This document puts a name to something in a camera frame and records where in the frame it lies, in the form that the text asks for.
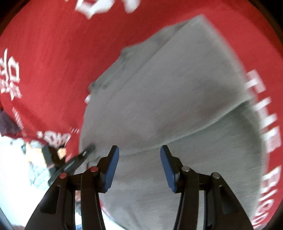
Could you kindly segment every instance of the blue gripper pad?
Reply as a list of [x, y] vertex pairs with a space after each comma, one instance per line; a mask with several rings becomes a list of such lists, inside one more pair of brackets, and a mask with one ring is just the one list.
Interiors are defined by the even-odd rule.
[[104, 190], [107, 192], [112, 185], [113, 177], [119, 160], [119, 147], [113, 145], [100, 173], [104, 177]]
[[173, 156], [170, 153], [167, 145], [163, 145], [160, 149], [160, 159], [165, 172], [165, 176], [172, 192], [176, 192], [176, 182], [179, 180], [180, 172], [177, 165], [174, 162]]

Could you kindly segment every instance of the gray t-shirt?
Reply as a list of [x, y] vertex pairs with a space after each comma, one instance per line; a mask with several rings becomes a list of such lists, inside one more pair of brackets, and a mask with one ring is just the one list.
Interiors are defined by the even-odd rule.
[[[168, 187], [163, 144], [195, 171], [219, 172], [253, 214], [263, 148], [244, 75], [223, 39], [198, 16], [125, 48], [90, 86], [80, 150], [91, 143], [97, 148], [77, 173], [119, 146], [112, 187], [100, 195], [118, 224], [173, 229], [180, 195]], [[200, 223], [202, 218], [201, 201]]]

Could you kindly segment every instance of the white lettering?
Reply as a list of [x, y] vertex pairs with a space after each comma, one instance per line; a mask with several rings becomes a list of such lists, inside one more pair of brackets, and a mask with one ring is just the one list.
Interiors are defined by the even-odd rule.
[[267, 153], [270, 153], [281, 146], [281, 135], [279, 126], [274, 127], [268, 132], [264, 133], [262, 137], [265, 142]]
[[[14, 84], [14, 82], [20, 82], [20, 66], [19, 63], [15, 61], [13, 57], [10, 57], [8, 60], [8, 70], [7, 72], [7, 52], [8, 49], [4, 51], [4, 59], [0, 58], [0, 75], [5, 76], [5, 80], [1, 80], [1, 93], [10, 93], [11, 101], [15, 98], [21, 98], [21, 92], [18, 86]], [[12, 68], [15, 69], [16, 75], [12, 74]]]
[[270, 193], [268, 193], [267, 195], [261, 197], [258, 199], [259, 202], [266, 200], [267, 198], [271, 197], [272, 195], [274, 195], [275, 193], [277, 193], [278, 189], [274, 189], [272, 190]]
[[265, 213], [266, 211], [268, 211], [272, 205], [274, 203], [274, 199], [270, 199], [270, 200], [267, 200], [265, 202], [263, 202], [257, 209], [256, 209], [256, 213], [255, 213], [255, 216], [260, 216], [262, 215], [263, 213]]
[[75, 7], [76, 11], [83, 13], [87, 19], [95, 13], [107, 12], [113, 6], [114, 0], [98, 0], [94, 4], [84, 2], [84, 0], [78, 0]]
[[254, 229], [257, 229], [259, 226], [261, 226], [261, 224], [253, 226]]
[[275, 122], [277, 120], [277, 115], [276, 114], [272, 114], [264, 119], [262, 119], [260, 121], [260, 127], [261, 129], [266, 128], [267, 126], [271, 125], [273, 122]]
[[262, 216], [259, 216], [252, 220], [252, 225], [258, 225], [259, 223], [263, 222], [264, 219], [268, 216], [269, 213], [265, 213]]
[[27, 134], [24, 131], [24, 126], [23, 126], [23, 123], [22, 123], [22, 120], [21, 120], [21, 117], [20, 117], [18, 111], [15, 108], [13, 108], [12, 112], [14, 114], [15, 121], [16, 121], [18, 127], [21, 129], [22, 136], [25, 137]]
[[263, 99], [262, 101], [260, 101], [259, 103], [254, 105], [254, 110], [255, 111], [259, 111], [262, 108], [266, 107], [267, 105], [269, 105], [271, 103], [271, 98], [267, 97], [265, 99]]
[[247, 76], [248, 76], [250, 81], [246, 83], [246, 89], [249, 89], [249, 88], [254, 86], [255, 91], [257, 93], [262, 93], [263, 91], [266, 90], [266, 87], [265, 87], [262, 79], [260, 78], [258, 72], [255, 69], [248, 72]]
[[6, 77], [6, 82], [9, 80], [9, 76], [8, 76], [8, 72], [7, 72], [7, 52], [8, 52], [8, 49], [5, 49], [4, 60], [2, 58], [0, 58], [0, 69], [1, 69], [1, 67], [3, 68], [3, 70], [0, 71], [0, 75]]
[[37, 137], [39, 139], [43, 138], [50, 146], [58, 148], [61, 145], [65, 145], [71, 138], [71, 135], [69, 133], [62, 135], [61, 133], [56, 133], [49, 130], [46, 131], [44, 135], [41, 131], [37, 131]]
[[[127, 13], [132, 13], [140, 5], [140, 0], [123, 0], [124, 8]], [[104, 13], [110, 10], [114, 5], [114, 0], [97, 0], [95, 3], [91, 4], [85, 2], [85, 0], [78, 0], [75, 10], [84, 14], [87, 19], [96, 13]]]
[[[11, 70], [12, 67], [16, 71], [16, 76], [12, 75], [12, 70]], [[20, 66], [19, 66], [19, 63], [16, 62], [13, 57], [9, 58], [8, 69], [9, 69], [10, 81], [19, 83], [20, 82]]]
[[268, 174], [262, 177], [262, 188], [260, 189], [260, 193], [266, 193], [270, 190], [270, 188], [276, 186], [280, 180], [281, 175], [281, 166], [276, 167]]

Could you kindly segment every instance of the red t-shirt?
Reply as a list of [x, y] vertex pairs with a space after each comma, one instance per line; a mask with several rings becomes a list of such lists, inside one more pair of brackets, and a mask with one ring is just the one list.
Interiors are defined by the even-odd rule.
[[[70, 158], [78, 154], [87, 88], [122, 48], [144, 41], [164, 26], [204, 14], [246, 71], [256, 70], [250, 79], [255, 77], [264, 87], [251, 89], [259, 102], [271, 98], [263, 108], [278, 117], [263, 131], [270, 158], [253, 225], [266, 223], [283, 196], [279, 186], [283, 163], [280, 41], [261, 13], [245, 0], [141, 0], [140, 5], [131, 5], [137, 2], [31, 0], [0, 37], [0, 97], [5, 111], [22, 129], [20, 135], [44, 139], [55, 147], [66, 144]], [[101, 6], [104, 12], [93, 15]], [[127, 13], [129, 6], [137, 8]]]

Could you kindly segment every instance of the metal pin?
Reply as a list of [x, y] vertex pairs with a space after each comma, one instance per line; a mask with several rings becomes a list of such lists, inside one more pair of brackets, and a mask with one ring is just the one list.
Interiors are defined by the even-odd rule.
[[93, 167], [90, 168], [90, 171], [93, 172], [93, 173], [97, 172], [98, 170], [99, 170], [99, 168], [97, 166], [93, 166]]
[[68, 174], [67, 173], [61, 173], [60, 175], [59, 175], [59, 177], [61, 178], [61, 179], [65, 179], [66, 177], [68, 176]]
[[182, 170], [183, 170], [184, 172], [188, 172], [188, 171], [190, 170], [190, 168], [189, 168], [188, 166], [183, 166], [183, 167], [182, 167]]
[[219, 179], [219, 178], [220, 178], [220, 174], [217, 173], [217, 172], [216, 172], [216, 173], [214, 172], [214, 173], [212, 174], [212, 176], [213, 176], [215, 179]]

